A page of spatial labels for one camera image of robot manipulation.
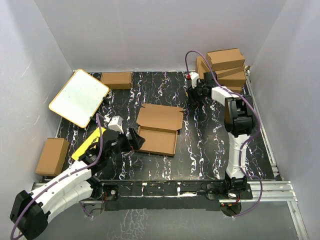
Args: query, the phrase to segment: whiteboard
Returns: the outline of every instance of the whiteboard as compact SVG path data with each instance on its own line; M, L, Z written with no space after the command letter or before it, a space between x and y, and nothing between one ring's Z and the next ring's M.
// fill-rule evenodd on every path
M78 69L52 100L49 109L85 128L108 92L106 85Z

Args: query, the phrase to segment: white object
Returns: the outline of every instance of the white object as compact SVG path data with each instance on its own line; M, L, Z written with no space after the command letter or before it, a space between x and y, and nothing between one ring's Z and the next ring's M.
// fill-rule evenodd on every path
M108 117L107 115L104 115L104 121L106 122L106 123L110 123L110 117Z
M79 183L75 188L67 192L63 197L61 197L55 205L50 208L50 215L48 216L48 223L51 222L58 214L62 213L67 208L74 204L77 204L83 199L87 199L91 196L93 189L90 183L83 181Z
M120 116L114 116L108 124L108 128L116 132L124 133L122 129L123 118Z
M191 86L194 89L197 86L197 81L200 78L199 74L196 72L190 72L190 78L191 78Z
M229 92L225 91L227 89L225 86L223 87L214 87L211 89L211 97L213 100L218 101L223 106L225 105L225 98L238 98L235 94L230 94ZM229 133L229 162L226 168L226 173L230 178L235 177L236 179L240 179L244 177L244 174L241 170L243 169L246 164L246 154L247 154L247 144L243 146L241 150L241 165L239 165L239 154L240 154L240 147L250 136L246 134L239 135L235 137L232 133Z
M52 100L49 108L75 125L85 128L108 92L106 85L78 69Z
M229 162L226 167L226 173L230 178L235 177L236 179L241 179L244 177L244 170L246 164L246 153L247 144L245 144L240 151L241 145L250 137L249 135L242 134L235 137L232 133L228 132L229 135ZM239 154L241 153L241 165L239 165Z
M211 98L215 101L218 101L223 106L225 105L225 98L230 98L230 97L238 98L237 95L230 94L227 91L225 91L224 89L227 89L227 88L225 86L223 86L223 87L216 86L211 89Z
M45 185L33 190L32 198L35 198L40 192L42 192L45 188L51 185L54 182L57 182L61 177L65 175L69 175L77 169L81 169L87 166L83 161L75 161L67 170L62 172L60 175L56 176L50 182ZM76 185L79 183L88 180L91 178L91 170L84 169L75 174L68 176L67 178L59 181L56 185L51 187L48 192L42 194L37 200L37 203L42 203L42 210L46 214L55 204L56 202L65 196L69 191L71 191Z

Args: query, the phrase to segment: black marble surface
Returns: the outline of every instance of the black marble surface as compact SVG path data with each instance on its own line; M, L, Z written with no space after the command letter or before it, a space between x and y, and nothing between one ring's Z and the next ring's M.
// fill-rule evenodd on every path
M101 73L92 73L100 80ZM134 72L131 90L112 90L98 109L101 115L123 117L123 129L137 129L142 103L184 109L183 127L177 138L174 157L139 152L122 153L97 174L101 180L212 180L223 179L229 158L229 137L224 128L224 108L211 99L190 106L186 89L191 83L183 72ZM70 147L63 170L72 162L73 152L97 128L95 122L80 128L62 119L58 138ZM274 175L261 135L248 144L246 170L250 175L273 180Z

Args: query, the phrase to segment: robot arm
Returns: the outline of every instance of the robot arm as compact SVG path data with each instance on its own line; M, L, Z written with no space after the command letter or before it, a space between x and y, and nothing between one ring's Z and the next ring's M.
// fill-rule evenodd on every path
M122 118L119 116L112 118L108 128L103 137L90 145L67 170L32 192L23 190L16 196L10 219L15 224L17 222L18 229L26 239L38 237L59 213L92 196L93 192L101 187L93 176L107 166L113 154L138 150L145 142L133 128L129 128L131 138L128 139L122 130ZM99 153L99 161L93 164Z
M224 106L224 126L229 135L229 161L226 173L230 179L240 179L246 164L247 145L241 145L250 137L256 121L246 103L237 95L229 93L226 87L215 86L210 72L204 74L204 80L199 79L196 72L191 72L187 79L191 80L191 87L187 90L191 104L196 104L204 97L212 98ZM252 105L252 97L244 96Z

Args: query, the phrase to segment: white panel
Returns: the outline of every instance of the white panel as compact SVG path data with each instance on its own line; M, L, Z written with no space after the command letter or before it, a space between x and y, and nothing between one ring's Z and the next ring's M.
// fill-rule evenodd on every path
M222 104L224 106L226 98L230 98L230 97L238 98L237 95L230 94L229 92L227 92L226 90L223 90L222 88L219 86L216 86L211 89L211 97L213 100L219 102L220 104Z
M251 65L285 0L35 0L71 68L185 70L188 50ZM195 68L195 54L190 54Z
M33 0L0 0L0 239L9 239L16 195L29 191L60 117L48 105L72 75Z
M85 128L108 92L106 85L79 69L50 103L49 108Z
M311 240L319 239L320 1L287 1L251 70L280 174L292 182Z

